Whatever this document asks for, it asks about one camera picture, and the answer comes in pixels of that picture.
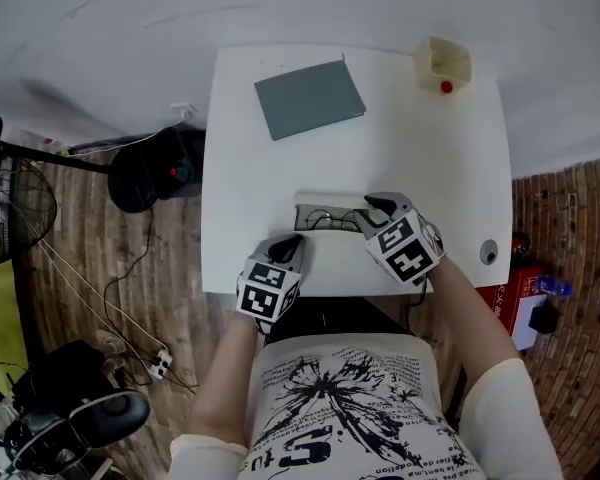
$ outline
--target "brick-patterned wall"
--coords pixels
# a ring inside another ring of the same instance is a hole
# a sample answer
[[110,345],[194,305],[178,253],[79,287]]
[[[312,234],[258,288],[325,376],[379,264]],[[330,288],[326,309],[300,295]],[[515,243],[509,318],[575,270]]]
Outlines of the brick-patterned wall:
[[581,479],[600,458],[600,160],[514,180],[513,208],[533,255],[574,284],[525,361],[565,477]]

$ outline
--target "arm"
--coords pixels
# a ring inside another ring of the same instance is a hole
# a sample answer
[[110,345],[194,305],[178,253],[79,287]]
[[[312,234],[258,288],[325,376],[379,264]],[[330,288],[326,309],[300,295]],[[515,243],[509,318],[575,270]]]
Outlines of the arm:
[[193,402],[192,434],[247,446],[245,415],[257,339],[253,318],[232,316]]
[[448,257],[429,273],[431,299],[449,324],[470,388],[491,367],[519,357],[498,317]]

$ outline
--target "wooden floor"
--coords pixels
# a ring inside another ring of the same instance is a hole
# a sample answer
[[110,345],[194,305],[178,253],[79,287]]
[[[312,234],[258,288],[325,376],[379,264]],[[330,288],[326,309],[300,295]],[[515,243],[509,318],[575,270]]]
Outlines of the wooden floor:
[[[92,158],[99,162],[107,159],[101,155]],[[130,216],[117,210],[108,198],[106,177],[103,175],[46,165],[42,166],[42,170],[53,186],[59,203],[58,219],[46,238],[102,291],[108,281],[124,274],[133,260],[144,251],[150,215]],[[588,205],[586,199],[584,203],[582,199],[577,199],[576,206],[571,208],[571,194],[575,193],[578,197],[581,194],[575,181],[579,179],[577,172],[571,170],[569,173],[573,184],[565,182],[564,186],[558,183],[555,176],[546,180],[542,178],[514,183],[514,226],[529,232],[534,243],[539,243],[540,237],[544,236],[539,232],[540,227],[549,230],[555,213],[557,227],[542,242],[540,254],[555,264],[568,265],[564,270],[565,277],[582,281],[582,272],[585,264],[588,265],[586,259],[589,249],[583,254],[580,235],[572,233],[566,222],[571,218],[570,212],[575,212],[574,218],[580,227],[581,220],[584,219],[584,222],[589,218]],[[542,195],[541,188],[545,184],[546,197]],[[596,186],[587,192],[589,201],[598,201],[595,198],[600,196],[596,195],[596,190],[600,190],[600,187]],[[568,211],[560,213],[563,208],[568,208]],[[147,257],[129,278],[109,290],[108,299],[168,344],[175,357],[176,373],[187,384],[193,385],[204,376],[223,325],[230,315],[233,300],[230,296],[202,292],[199,198],[159,202],[155,206],[153,230]],[[566,254],[560,250],[562,239],[568,242],[565,245]],[[57,274],[41,247],[36,246],[25,256],[21,262],[23,275],[20,278],[30,293],[34,321],[43,348],[52,350],[79,338],[95,343],[95,331],[104,328],[104,325]],[[61,262],[58,261],[58,265],[94,311],[104,316],[102,301],[98,296]],[[595,294],[599,296],[600,291],[595,291]],[[596,382],[600,380],[600,325],[596,327],[598,330],[595,334],[587,331],[590,321],[594,324],[598,322],[600,309],[597,300],[596,304],[586,306],[578,301],[581,299],[576,298],[575,302],[561,306],[567,315],[562,320],[561,330],[555,337],[542,338],[537,351],[527,359],[552,436],[554,439],[563,437],[558,444],[562,447],[564,464],[570,468],[570,478],[581,478],[581,475],[575,475],[584,471],[584,466],[571,465],[575,458],[591,461],[592,453],[600,453],[600,443],[596,442],[600,435],[600,383],[586,388],[596,394],[595,402],[583,398],[583,393],[573,393],[576,378],[579,378],[584,363],[589,365],[587,378],[595,374]],[[374,302],[400,318],[399,308],[404,300],[387,298],[374,299]],[[579,314],[581,307],[584,312],[576,318],[573,315]],[[157,352],[158,345],[132,324],[115,313],[112,318],[139,348],[150,354]],[[444,322],[434,319],[426,306],[414,310],[410,322],[416,334],[434,346],[442,398],[446,406],[459,372],[449,331]],[[560,370],[548,368],[548,361],[554,357],[560,357],[563,364]],[[139,382],[146,381],[137,361],[132,362],[130,367],[133,367]],[[170,462],[169,443],[180,433],[186,432],[187,414],[193,395],[165,381],[138,389],[151,399],[153,412],[150,422],[130,439],[112,447],[109,453],[130,478],[164,478]]]

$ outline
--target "person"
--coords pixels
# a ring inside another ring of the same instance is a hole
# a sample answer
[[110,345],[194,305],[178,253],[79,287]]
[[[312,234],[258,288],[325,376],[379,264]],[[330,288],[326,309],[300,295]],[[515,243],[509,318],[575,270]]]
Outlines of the person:
[[[96,349],[102,352],[105,357],[104,364],[102,365],[100,371],[102,371],[102,373],[105,375],[110,375],[114,370],[124,366],[124,353],[126,352],[126,345],[120,338],[108,331],[98,330],[96,331],[96,336],[98,340]],[[18,411],[14,408],[13,402],[9,397],[6,397],[0,401],[0,440],[3,439],[5,431],[14,421],[16,421],[18,416]],[[0,447],[0,475],[1,472],[7,469],[10,464],[11,461],[7,457],[4,448]],[[46,476],[37,475],[30,471],[16,472],[14,473],[14,477],[27,480],[49,478]]]
[[169,480],[561,478],[504,327],[448,257],[429,280],[467,375],[459,433],[427,343],[363,299],[299,298],[255,363],[254,321],[232,316]]

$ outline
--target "blue bottle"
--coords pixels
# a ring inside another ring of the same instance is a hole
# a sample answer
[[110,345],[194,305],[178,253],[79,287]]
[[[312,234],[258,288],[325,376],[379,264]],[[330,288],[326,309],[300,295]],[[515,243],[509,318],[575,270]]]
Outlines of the blue bottle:
[[564,295],[568,297],[573,292],[571,283],[551,276],[536,277],[536,290],[551,295]]

